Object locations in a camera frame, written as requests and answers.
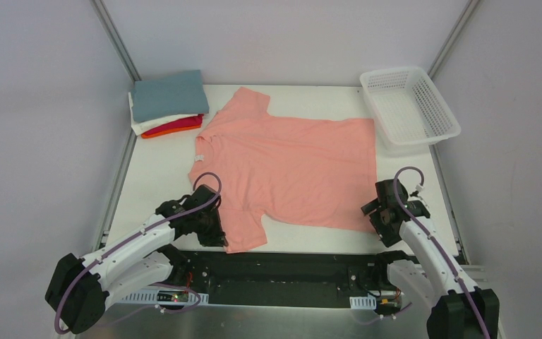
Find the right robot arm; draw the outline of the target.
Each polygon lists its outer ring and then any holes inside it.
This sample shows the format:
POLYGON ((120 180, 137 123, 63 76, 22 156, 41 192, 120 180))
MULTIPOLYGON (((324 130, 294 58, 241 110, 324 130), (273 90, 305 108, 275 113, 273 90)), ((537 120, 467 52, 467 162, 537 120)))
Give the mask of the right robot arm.
POLYGON ((388 250, 375 257, 372 283, 403 292, 409 305, 426 318, 429 338, 496 338, 500 302, 483 289, 444 249, 430 212, 417 193, 408 194, 397 179, 375 184, 377 196, 361 207, 386 246, 404 242, 403 251, 388 250))

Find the salmon pink t-shirt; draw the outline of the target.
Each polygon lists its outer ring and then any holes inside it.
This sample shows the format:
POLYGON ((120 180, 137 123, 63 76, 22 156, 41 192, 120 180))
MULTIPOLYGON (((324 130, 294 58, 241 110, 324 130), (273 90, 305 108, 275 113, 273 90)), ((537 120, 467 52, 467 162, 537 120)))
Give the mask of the salmon pink t-shirt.
POLYGON ((373 120, 276 117, 270 101, 239 88, 195 138, 188 176, 220 188, 226 252, 266 244, 263 216, 372 232, 361 207, 377 196, 373 120))

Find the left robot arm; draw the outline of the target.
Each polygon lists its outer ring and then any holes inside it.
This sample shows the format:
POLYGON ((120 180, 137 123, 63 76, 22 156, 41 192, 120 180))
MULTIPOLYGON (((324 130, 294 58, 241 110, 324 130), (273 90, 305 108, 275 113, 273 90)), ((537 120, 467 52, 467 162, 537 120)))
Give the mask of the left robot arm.
POLYGON ((226 246, 220 191, 205 184, 162 203, 136 230, 92 253, 62 257, 45 293, 58 334, 82 333, 106 310, 144 287, 186 285, 188 258, 173 243, 196 234, 202 246, 226 246))

